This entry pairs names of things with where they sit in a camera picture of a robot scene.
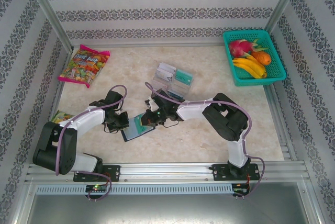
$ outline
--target teal plastic basket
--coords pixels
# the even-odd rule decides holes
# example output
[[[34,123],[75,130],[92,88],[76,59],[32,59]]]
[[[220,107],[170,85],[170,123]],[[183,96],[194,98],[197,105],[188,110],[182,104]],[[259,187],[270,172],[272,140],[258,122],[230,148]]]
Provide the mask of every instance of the teal plastic basket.
[[[273,82],[284,80],[286,78],[286,72],[279,59],[278,53],[273,46],[273,42],[265,30],[237,30],[237,31],[227,31],[223,34],[226,52],[228,56],[228,61],[230,64],[230,69],[233,75],[234,83],[236,86],[248,86],[248,85],[269,85]],[[267,66],[267,78],[265,79],[255,79],[245,70],[235,67],[232,62],[232,55],[229,51],[229,43],[235,40],[247,39],[248,41],[253,41],[259,38],[257,41],[262,48],[268,48],[264,50],[271,56],[271,63]]]

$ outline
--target colorful snack package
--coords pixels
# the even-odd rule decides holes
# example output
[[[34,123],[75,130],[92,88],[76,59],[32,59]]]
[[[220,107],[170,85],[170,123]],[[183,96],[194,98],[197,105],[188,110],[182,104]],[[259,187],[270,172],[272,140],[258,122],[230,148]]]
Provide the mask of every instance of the colorful snack package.
[[[105,66],[109,56],[109,51],[98,52],[81,44],[80,49],[58,77],[58,80],[85,84],[89,88],[94,78]]]
[[[57,110],[56,115],[53,116],[51,122],[54,122],[54,123],[58,124],[60,122],[68,120],[68,119],[70,119],[72,117],[73,117],[73,115],[64,113],[61,110]]]

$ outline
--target floor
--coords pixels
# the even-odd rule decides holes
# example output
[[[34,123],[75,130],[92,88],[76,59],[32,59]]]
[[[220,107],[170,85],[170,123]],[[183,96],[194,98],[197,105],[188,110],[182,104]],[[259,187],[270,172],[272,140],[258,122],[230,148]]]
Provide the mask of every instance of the floor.
[[[128,89],[123,109],[129,118],[135,117],[146,110],[144,100],[151,94],[144,82],[150,82],[158,64],[165,62],[193,74],[187,100],[204,100],[224,93],[250,113],[253,120],[247,137],[250,155],[261,156],[266,161],[284,160],[263,87],[234,85],[224,47],[113,48],[110,51],[111,57],[89,89],[82,84],[65,83],[59,110],[78,114],[89,103],[105,98],[112,86],[123,84]],[[78,140],[77,150],[108,163],[228,160],[226,141],[201,119],[184,121],[169,129],[157,127],[129,142],[124,142],[120,132],[104,133],[99,125]]]

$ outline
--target cable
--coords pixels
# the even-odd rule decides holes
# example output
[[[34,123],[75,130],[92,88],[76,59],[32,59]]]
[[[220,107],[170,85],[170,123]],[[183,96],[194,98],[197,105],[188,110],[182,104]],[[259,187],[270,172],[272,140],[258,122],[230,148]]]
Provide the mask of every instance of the cable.
[[[95,175],[95,176],[101,176],[101,177],[104,177],[107,179],[107,181],[109,182],[109,188],[108,190],[106,191],[105,194],[103,194],[101,197],[99,197],[98,199],[92,199],[90,198],[90,195],[91,195],[91,192],[93,192],[93,190],[89,191],[87,197],[88,197],[88,200],[89,201],[99,201],[99,200],[102,200],[103,198],[105,198],[111,191],[111,179],[110,177],[108,177],[107,175],[105,174],[101,174],[101,173],[92,173],[92,172],[85,172],[85,171],[78,171],[77,173],[84,173],[84,174],[89,174],[89,175]]]
[[[124,105],[124,101],[121,102],[120,108],[118,108],[118,109],[116,109],[116,110],[114,110],[114,111],[119,111],[119,110],[121,110],[123,105]]]
[[[114,130],[114,131],[110,131],[110,132],[108,132],[108,131],[106,131],[106,126],[107,126],[107,123],[104,123],[104,132],[105,132],[105,133],[113,133],[113,134],[116,134],[116,133],[119,132],[119,130]]]
[[[248,184],[247,190],[249,190],[250,189],[250,175],[249,175],[249,173],[247,174],[247,179],[248,179],[248,181],[246,183],[246,184]]]
[[[260,160],[262,162],[262,165],[263,165],[263,168],[262,168],[262,173],[260,175],[260,178],[259,180],[257,181],[255,187],[253,188],[252,191],[250,191],[245,197],[248,197],[253,191],[255,191],[255,189],[259,186],[262,178],[263,178],[263,175],[264,175],[264,172],[265,172],[265,162],[262,158],[260,157],[253,157],[253,156],[249,156],[247,154],[247,150],[245,148],[245,137],[248,135],[248,133],[250,132],[251,130],[251,127],[252,127],[252,120],[251,120],[251,117],[249,115],[249,113],[244,110],[242,107],[240,107],[239,105],[237,104],[234,104],[234,103],[230,103],[230,102],[226,102],[226,101],[194,101],[194,102],[178,102],[178,101],[175,101],[169,97],[165,97],[161,94],[159,94],[158,92],[156,92],[152,85],[148,82],[145,82],[144,83],[146,85],[146,87],[151,90],[152,93],[156,94],[157,96],[160,96],[161,98],[164,98],[166,99],[167,101],[170,101],[170,102],[173,102],[175,104],[178,104],[178,105],[195,105],[195,104],[223,104],[223,105],[229,105],[229,106],[232,106],[232,107],[235,107],[236,109],[239,109],[241,112],[243,112],[245,114],[245,116],[248,118],[248,121],[249,121],[249,124],[248,124],[248,128],[247,130],[245,131],[245,133],[243,134],[242,136],[242,146],[243,146],[243,153],[244,155],[247,157],[247,158],[250,158],[250,159],[257,159],[257,160]]]
[[[178,123],[176,123],[176,124],[174,124],[174,125],[171,125],[171,126],[165,126],[165,125],[162,125],[162,126],[164,126],[165,128],[170,128],[170,127],[176,126],[176,125],[178,125],[178,124],[179,124],[179,121],[178,121]]]
[[[122,87],[125,89],[125,94],[123,96],[123,98],[121,98],[119,101],[115,102],[115,103],[112,103],[110,105],[104,105],[104,106],[100,106],[100,107],[96,107],[94,109],[91,109],[91,110],[86,110],[86,111],[83,111],[82,113],[78,114],[77,116],[73,117],[71,119],[71,121],[69,121],[64,127],[63,129],[61,130],[61,133],[59,134],[59,139],[58,139],[58,146],[57,146],[57,154],[56,154],[56,167],[55,167],[55,173],[56,173],[56,176],[59,175],[59,162],[60,162],[60,154],[61,154],[61,145],[62,145],[62,139],[63,139],[63,135],[64,135],[64,132],[65,130],[67,129],[68,126],[70,126],[70,124],[72,124],[73,122],[75,122],[78,118],[80,118],[81,116],[87,114],[87,113],[90,113],[91,111],[96,111],[96,110],[99,110],[99,109],[105,109],[105,108],[108,108],[108,107],[112,107],[114,105],[118,105],[119,103],[121,103],[125,97],[127,96],[127,88],[122,85],[122,84],[118,84],[118,85],[115,85],[113,86],[110,91],[112,91],[113,89],[115,89],[116,87]]]
[[[106,175],[106,176],[108,176],[108,177],[110,177],[110,174],[109,173],[103,173],[104,175]]]

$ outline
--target patterned wallpaper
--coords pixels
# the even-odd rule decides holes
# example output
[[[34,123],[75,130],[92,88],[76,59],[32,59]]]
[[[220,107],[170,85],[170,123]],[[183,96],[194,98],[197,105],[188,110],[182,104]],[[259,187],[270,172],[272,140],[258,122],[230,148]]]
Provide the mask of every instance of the patterned wallpaper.
[[[275,83],[326,223],[335,223],[335,0],[291,0],[273,30],[287,79]]]
[[[36,0],[0,0],[0,223],[10,220],[67,53]]]
[[[264,28],[278,0],[49,0],[72,43],[222,43]]]

